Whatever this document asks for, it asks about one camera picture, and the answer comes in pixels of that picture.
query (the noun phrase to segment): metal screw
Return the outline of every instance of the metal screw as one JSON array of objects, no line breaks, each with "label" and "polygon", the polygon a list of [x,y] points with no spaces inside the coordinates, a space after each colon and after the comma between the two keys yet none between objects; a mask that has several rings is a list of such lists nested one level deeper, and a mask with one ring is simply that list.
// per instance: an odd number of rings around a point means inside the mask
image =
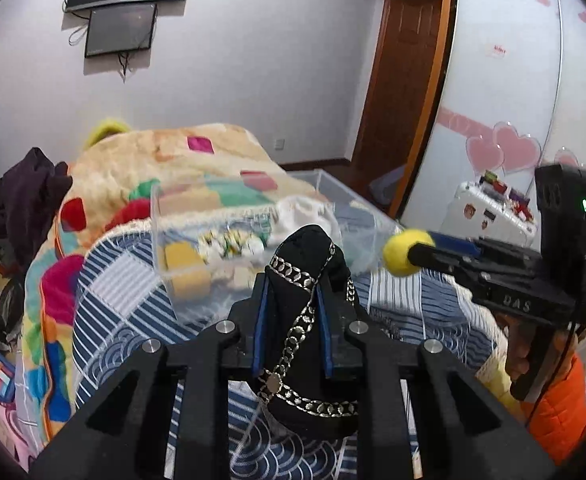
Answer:
[{"label": "metal screw", "polygon": [[154,354],[160,349],[162,343],[159,342],[157,339],[147,339],[142,343],[142,350],[147,354]]},{"label": "metal screw", "polygon": [[229,319],[225,319],[215,325],[215,330],[220,334],[230,334],[235,330],[235,323]]},{"label": "metal screw", "polygon": [[368,332],[368,325],[364,321],[353,321],[348,329],[355,334],[365,334]]},{"label": "metal screw", "polygon": [[437,339],[426,339],[424,348],[429,354],[439,354],[444,349],[444,345]]}]

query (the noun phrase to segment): yellow foam ball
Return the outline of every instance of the yellow foam ball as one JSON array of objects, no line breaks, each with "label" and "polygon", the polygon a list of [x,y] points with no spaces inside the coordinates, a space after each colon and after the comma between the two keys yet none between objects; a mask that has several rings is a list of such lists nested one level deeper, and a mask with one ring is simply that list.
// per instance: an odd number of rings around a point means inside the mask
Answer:
[{"label": "yellow foam ball", "polygon": [[100,140],[117,134],[125,134],[130,130],[131,127],[122,121],[118,121],[116,119],[104,119],[90,133],[89,138],[86,139],[86,142],[84,143],[84,150],[88,150],[91,146],[100,142]]},{"label": "yellow foam ball", "polygon": [[419,229],[406,229],[388,238],[382,250],[384,266],[388,272],[393,276],[410,276],[420,270],[409,261],[409,250],[415,244],[435,247],[433,238]]}]

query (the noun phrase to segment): wooden door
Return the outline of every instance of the wooden door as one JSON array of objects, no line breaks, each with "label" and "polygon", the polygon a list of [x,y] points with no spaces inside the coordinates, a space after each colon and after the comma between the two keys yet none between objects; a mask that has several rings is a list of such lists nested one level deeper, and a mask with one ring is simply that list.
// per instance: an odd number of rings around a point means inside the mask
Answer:
[{"label": "wooden door", "polygon": [[403,165],[414,139],[438,38],[442,0],[387,1],[354,166],[370,180]]}]

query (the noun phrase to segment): plastic storage container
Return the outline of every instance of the plastic storage container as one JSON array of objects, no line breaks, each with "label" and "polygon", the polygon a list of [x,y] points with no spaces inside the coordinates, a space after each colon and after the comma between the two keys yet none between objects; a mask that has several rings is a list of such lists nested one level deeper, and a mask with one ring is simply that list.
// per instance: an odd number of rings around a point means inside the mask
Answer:
[{"label": "plastic storage container", "polygon": [[178,320],[210,324],[250,296],[278,245],[320,225],[353,274],[377,268],[398,225],[322,170],[204,178],[153,187],[154,266]]}]

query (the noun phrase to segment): bed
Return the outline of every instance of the bed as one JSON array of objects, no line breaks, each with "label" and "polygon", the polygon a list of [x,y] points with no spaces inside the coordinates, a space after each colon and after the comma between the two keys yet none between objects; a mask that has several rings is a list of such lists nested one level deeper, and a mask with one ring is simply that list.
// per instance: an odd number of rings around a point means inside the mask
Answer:
[{"label": "bed", "polygon": [[[175,319],[153,270],[150,222],[132,219],[106,230],[113,216],[148,193],[154,179],[170,184],[247,171],[280,176],[284,185],[263,195],[268,202],[291,190],[309,192],[304,183],[287,178],[249,132],[224,124],[118,135],[87,150],[72,166],[73,187],[26,278],[16,395],[35,452],[145,339],[177,343],[195,337],[205,325],[205,320],[183,324]],[[423,271],[400,279],[371,269],[354,282],[360,303],[389,336],[414,343],[437,338],[485,383],[499,375],[506,348],[502,333],[492,315],[447,277]],[[175,424],[180,400],[177,391]],[[418,469],[412,420],[409,427]],[[174,439],[171,431],[169,478]],[[246,384],[230,384],[229,441],[234,478],[356,477],[356,436],[320,442],[285,428],[269,429]]]}]

